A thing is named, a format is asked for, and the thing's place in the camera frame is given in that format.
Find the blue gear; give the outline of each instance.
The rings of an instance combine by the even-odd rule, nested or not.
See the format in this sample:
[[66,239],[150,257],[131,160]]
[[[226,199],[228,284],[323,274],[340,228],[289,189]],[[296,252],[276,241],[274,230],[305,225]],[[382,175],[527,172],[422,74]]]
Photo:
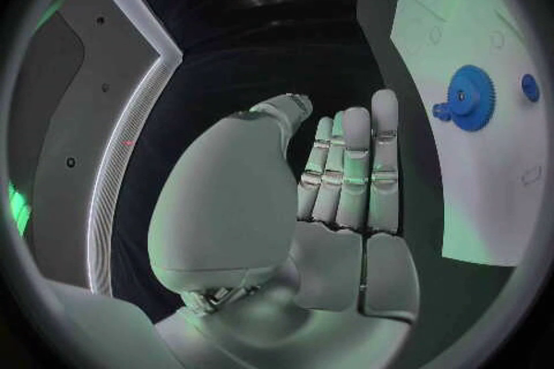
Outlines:
[[495,103],[494,85],[483,69],[466,65],[456,71],[448,87],[448,107],[458,127],[471,132],[483,128]]

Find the blue plastic gear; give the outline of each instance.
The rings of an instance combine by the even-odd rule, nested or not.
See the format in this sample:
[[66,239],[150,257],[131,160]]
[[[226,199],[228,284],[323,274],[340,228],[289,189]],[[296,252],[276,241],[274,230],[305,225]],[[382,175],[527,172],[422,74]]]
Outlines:
[[475,132],[490,121],[496,94],[488,74],[477,66],[462,66],[448,87],[448,107],[452,120],[465,131]]

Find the green light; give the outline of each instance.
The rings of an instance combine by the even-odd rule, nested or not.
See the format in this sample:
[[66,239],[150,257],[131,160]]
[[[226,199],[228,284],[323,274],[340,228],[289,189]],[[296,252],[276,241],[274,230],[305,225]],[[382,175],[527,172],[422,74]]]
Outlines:
[[18,226],[19,235],[23,236],[30,218],[30,206],[11,183],[8,186],[8,194],[12,217]]

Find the robotic hand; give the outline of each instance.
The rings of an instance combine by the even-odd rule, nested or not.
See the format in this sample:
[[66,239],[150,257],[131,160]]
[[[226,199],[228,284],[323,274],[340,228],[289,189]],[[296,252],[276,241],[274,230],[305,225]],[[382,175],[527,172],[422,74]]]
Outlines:
[[396,97],[378,91],[373,118],[350,108],[321,119],[296,187],[286,150],[311,112],[306,96],[264,101],[222,119],[174,167],[152,215],[149,255],[189,311],[245,298],[288,266],[300,308],[415,320],[416,270],[396,236]]

